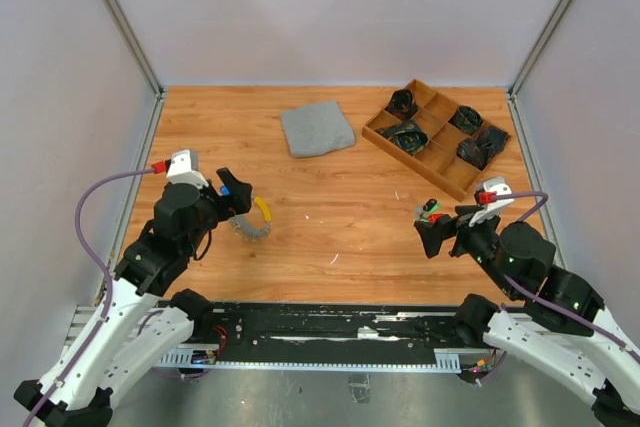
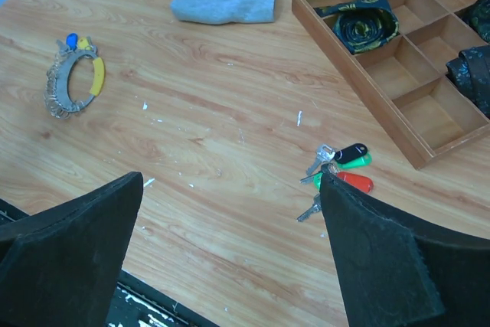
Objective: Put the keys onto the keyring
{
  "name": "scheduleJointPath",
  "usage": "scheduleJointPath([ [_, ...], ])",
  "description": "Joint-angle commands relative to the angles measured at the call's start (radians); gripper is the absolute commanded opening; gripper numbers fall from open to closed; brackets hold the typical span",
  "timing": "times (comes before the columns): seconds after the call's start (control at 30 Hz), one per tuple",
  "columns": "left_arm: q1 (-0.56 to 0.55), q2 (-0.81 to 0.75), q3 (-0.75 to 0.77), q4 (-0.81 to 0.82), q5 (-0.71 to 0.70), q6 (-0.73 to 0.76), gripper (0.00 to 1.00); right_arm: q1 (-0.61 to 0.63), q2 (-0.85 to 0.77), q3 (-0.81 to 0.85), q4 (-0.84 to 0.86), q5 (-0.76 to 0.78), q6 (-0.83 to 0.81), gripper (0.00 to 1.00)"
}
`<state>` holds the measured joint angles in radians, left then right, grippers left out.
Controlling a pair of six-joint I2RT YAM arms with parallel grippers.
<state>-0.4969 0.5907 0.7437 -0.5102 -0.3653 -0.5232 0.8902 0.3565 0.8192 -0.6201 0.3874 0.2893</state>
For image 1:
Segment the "green capped key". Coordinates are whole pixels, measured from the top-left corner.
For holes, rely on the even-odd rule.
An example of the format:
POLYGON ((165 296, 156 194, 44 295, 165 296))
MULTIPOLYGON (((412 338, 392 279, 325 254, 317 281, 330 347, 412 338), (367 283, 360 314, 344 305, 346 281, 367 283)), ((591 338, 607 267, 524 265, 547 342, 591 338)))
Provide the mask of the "green capped key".
POLYGON ((422 205, 422 206, 416 206, 416 207, 414 208, 414 220, 415 220, 416 222, 427 222, 427 223, 429 223, 429 222, 427 221, 428 216, 429 216, 430 214, 437 213, 437 212, 440 210, 440 204, 437 202, 436 207, 435 207, 432 211, 430 211, 430 212, 425 212, 425 211, 423 210, 423 205, 422 205))

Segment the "red capped key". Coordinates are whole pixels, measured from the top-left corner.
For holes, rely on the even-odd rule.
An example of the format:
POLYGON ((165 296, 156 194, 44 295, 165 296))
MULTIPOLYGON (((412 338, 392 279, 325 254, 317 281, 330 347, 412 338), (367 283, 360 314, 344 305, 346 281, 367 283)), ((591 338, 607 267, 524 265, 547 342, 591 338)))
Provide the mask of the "red capped key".
POLYGON ((433 213, 428 216, 427 221, 429 223, 436 223, 439 219, 445 217, 445 214, 442 213, 433 213))

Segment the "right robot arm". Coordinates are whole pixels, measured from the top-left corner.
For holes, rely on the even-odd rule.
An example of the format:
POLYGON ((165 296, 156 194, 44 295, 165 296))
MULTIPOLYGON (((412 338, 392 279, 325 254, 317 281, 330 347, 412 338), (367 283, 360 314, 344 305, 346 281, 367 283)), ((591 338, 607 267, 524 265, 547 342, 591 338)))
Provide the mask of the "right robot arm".
POLYGON ((455 339, 510 354, 573 391, 603 426, 639 423, 639 349, 619 327, 604 299, 582 277, 555 265, 555 246, 527 222, 504 228, 494 217, 480 223, 479 208, 450 216, 429 201, 414 227, 425 254, 437 256, 453 240, 450 256, 468 255, 512 301, 520 301, 533 328, 478 294, 453 317, 455 339))

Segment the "black capped key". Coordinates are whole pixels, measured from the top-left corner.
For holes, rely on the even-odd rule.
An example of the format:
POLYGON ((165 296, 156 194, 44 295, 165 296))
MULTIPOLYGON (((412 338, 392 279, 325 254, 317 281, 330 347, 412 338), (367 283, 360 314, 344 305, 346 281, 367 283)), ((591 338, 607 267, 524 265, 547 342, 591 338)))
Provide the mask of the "black capped key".
POLYGON ((431 198, 423 205, 423 210, 425 212, 430 212, 436 207, 436 205, 437 205, 437 200, 434 198, 431 198))

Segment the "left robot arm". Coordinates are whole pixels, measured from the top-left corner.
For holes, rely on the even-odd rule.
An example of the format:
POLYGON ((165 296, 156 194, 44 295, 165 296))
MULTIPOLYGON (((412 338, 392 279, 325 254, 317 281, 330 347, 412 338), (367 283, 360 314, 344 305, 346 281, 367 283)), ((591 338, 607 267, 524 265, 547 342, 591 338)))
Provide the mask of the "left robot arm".
POLYGON ((193 168, 175 173, 158 163, 151 170, 166 173, 168 182, 138 239, 114 271, 105 271, 100 306, 57 363, 14 393, 29 411, 26 425, 39 419, 47 426, 105 426, 128 391, 171 349, 211 335, 227 338, 212 303, 189 289, 177 293, 139 336, 130 336, 189 262, 202 258, 198 248, 210 242, 217 225, 252 205, 251 185, 226 168, 217 171, 225 194, 193 168))

